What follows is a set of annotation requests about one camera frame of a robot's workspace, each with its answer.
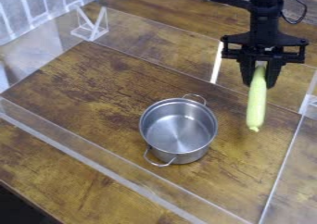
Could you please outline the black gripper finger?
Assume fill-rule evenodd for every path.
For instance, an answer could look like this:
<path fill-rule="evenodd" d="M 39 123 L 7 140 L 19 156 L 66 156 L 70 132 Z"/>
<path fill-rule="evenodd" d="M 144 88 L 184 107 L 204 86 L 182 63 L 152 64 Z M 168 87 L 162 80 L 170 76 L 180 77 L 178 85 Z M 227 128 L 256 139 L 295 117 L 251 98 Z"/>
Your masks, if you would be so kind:
<path fill-rule="evenodd" d="M 281 68 L 285 65 L 283 59 L 272 59 L 267 65 L 265 80 L 267 88 L 271 89 L 276 86 L 277 78 L 281 72 Z"/>
<path fill-rule="evenodd" d="M 256 59 L 253 57 L 243 56 L 240 58 L 243 83 L 251 86 L 255 71 L 256 71 Z"/>

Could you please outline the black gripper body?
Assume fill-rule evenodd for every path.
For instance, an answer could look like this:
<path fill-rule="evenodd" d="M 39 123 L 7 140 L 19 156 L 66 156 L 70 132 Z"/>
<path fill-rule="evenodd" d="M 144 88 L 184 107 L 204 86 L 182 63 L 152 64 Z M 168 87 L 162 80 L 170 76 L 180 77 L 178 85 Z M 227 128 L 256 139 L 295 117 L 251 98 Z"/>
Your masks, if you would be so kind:
<path fill-rule="evenodd" d="M 304 63 L 309 41 L 280 31 L 281 6 L 252 5 L 249 11 L 249 32 L 225 35 L 221 39 L 225 45 L 223 58 L 236 59 L 247 64 L 275 59 L 284 64 Z"/>

